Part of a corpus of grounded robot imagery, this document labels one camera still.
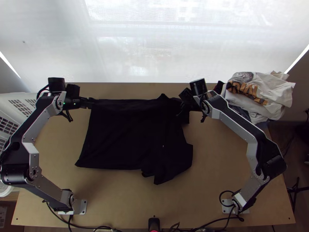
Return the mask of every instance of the wall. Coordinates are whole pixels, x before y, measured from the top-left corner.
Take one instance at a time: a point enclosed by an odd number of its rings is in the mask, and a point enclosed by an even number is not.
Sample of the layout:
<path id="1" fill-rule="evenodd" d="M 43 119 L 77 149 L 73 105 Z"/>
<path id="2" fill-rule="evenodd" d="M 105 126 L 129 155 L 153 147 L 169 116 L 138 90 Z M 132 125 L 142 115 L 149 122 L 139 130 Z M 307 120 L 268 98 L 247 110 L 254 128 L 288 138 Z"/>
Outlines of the wall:
<path id="1" fill-rule="evenodd" d="M 0 58 L 0 94 L 11 92 L 30 92 L 30 90 Z"/>

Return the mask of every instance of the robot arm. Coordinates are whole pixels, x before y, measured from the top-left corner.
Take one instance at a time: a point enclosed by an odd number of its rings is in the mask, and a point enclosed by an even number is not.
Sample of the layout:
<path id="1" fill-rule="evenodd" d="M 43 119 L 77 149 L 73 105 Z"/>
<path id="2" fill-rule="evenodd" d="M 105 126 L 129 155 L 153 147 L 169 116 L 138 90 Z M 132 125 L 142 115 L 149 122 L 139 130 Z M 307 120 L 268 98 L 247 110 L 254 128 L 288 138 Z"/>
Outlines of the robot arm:
<path id="1" fill-rule="evenodd" d="M 242 139 L 247 141 L 247 158 L 251 168 L 251 177 L 245 186 L 234 192 L 232 204 L 240 213 L 251 207 L 256 196 L 270 180 L 283 173 L 287 165 L 278 145 L 269 140 L 265 133 L 251 122 L 229 108 L 227 101 L 215 91 L 207 91 L 205 80 L 190 83 L 191 91 L 185 89 L 180 97 L 186 104 L 199 107 L 204 117 L 221 120 Z"/>
<path id="2" fill-rule="evenodd" d="M 49 202 L 59 214 L 85 214 L 87 201 L 74 198 L 69 189 L 60 189 L 42 175 L 39 152 L 34 141 L 48 119 L 63 114 L 63 110 L 91 108 L 91 101 L 79 97 L 79 87 L 68 84 L 63 78 L 49 78 L 48 96 L 40 97 L 35 111 L 10 137 L 0 156 L 1 181 L 4 184 L 25 188 Z M 234 192 L 232 203 L 237 213 L 251 207 L 266 184 L 287 168 L 280 150 L 265 133 L 228 107 L 224 98 L 207 91 L 205 80 L 190 83 L 180 98 L 185 110 L 202 111 L 204 117 L 219 119 L 242 139 L 248 142 L 247 158 L 251 178 L 245 186 Z"/>
<path id="3" fill-rule="evenodd" d="M 65 87 L 63 78 L 49 78 L 48 82 L 51 93 L 37 100 L 35 111 L 10 137 L 0 157 L 1 181 L 45 199 L 59 214 L 85 214 L 86 200 L 75 199 L 71 190 L 60 189 L 43 176 L 34 142 L 50 117 L 62 114 L 62 110 L 90 107 L 91 103 L 79 97 L 77 85 Z"/>

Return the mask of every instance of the metal base plate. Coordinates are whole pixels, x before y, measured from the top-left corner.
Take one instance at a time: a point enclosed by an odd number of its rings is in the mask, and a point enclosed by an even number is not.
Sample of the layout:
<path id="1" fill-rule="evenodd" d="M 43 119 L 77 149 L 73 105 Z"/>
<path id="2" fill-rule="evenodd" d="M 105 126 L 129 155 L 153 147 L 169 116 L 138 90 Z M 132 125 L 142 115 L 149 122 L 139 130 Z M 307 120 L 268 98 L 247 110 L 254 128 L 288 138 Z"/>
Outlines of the metal base plate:
<path id="1" fill-rule="evenodd" d="M 74 212 L 74 211 L 63 212 L 63 211 L 59 211 L 58 214 L 59 215 L 74 215 L 74 214 L 84 215 L 86 213 L 86 208 L 87 208 L 87 200 L 81 200 L 80 210 L 78 212 Z"/>
<path id="2" fill-rule="evenodd" d="M 221 199 L 222 203 L 225 205 L 231 205 L 232 204 L 232 199 Z M 229 214 L 231 212 L 232 206 L 231 207 L 226 207 L 224 205 L 222 206 L 222 212 Z M 249 209 L 245 210 L 244 212 L 241 212 L 240 214 L 245 214 L 245 213 L 250 213 Z"/>

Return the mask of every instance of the floor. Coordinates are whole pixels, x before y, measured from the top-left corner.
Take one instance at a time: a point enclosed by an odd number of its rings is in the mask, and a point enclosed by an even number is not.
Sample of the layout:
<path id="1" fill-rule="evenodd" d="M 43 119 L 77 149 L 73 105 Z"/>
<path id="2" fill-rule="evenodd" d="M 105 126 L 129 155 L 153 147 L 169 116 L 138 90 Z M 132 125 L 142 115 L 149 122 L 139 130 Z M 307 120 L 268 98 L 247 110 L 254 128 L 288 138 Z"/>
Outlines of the floor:
<path id="1" fill-rule="evenodd" d="M 300 177 L 300 187 L 309 186 L 309 165 L 304 161 L 309 153 L 309 146 L 306 145 L 295 133 L 295 124 L 284 122 L 273 122 L 268 125 L 272 139 L 286 153 L 285 160 L 288 169 L 284 173 L 285 184 L 291 187 L 295 184 L 296 178 Z M 295 207 L 296 224 L 274 225 L 276 232 L 298 231 L 305 232 L 309 228 L 309 191 L 301 192 L 297 195 Z M 86 231 L 82 229 L 72 229 L 75 232 Z M 46 228 L 46 227 L 25 227 L 24 232 L 67 232 L 67 228 Z M 230 232 L 273 232 L 271 226 L 228 228 Z"/>

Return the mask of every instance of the wooden table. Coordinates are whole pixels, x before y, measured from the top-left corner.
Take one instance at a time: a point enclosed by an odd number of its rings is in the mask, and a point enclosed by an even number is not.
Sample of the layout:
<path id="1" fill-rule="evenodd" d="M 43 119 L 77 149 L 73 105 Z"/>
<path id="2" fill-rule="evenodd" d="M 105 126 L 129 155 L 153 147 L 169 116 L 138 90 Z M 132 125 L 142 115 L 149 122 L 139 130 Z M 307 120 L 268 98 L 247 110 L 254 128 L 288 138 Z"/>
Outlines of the wooden table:
<path id="1" fill-rule="evenodd" d="M 80 95 L 101 99 L 153 99 L 161 93 L 177 97 L 188 84 L 81 83 Z M 223 190 L 236 191 L 250 177 L 247 143 L 219 120 L 190 113 L 183 128 L 194 146 L 192 167 L 173 180 L 154 185 L 141 171 L 95 170 L 74 165 L 83 146 L 90 110 L 72 110 L 72 123 L 53 117 L 37 138 L 43 174 L 60 188 L 70 188 L 87 199 L 87 213 L 75 215 L 83 226 L 109 225 L 119 229 L 147 228 L 148 218 L 159 217 L 163 228 L 180 222 L 181 228 L 201 226 L 222 213 L 218 197 Z M 295 223 L 283 176 L 275 178 L 260 193 L 245 222 L 231 220 L 229 226 Z M 221 221 L 213 226 L 223 226 Z M 22 190 L 12 224 L 66 227 L 48 210 L 42 199 Z"/>

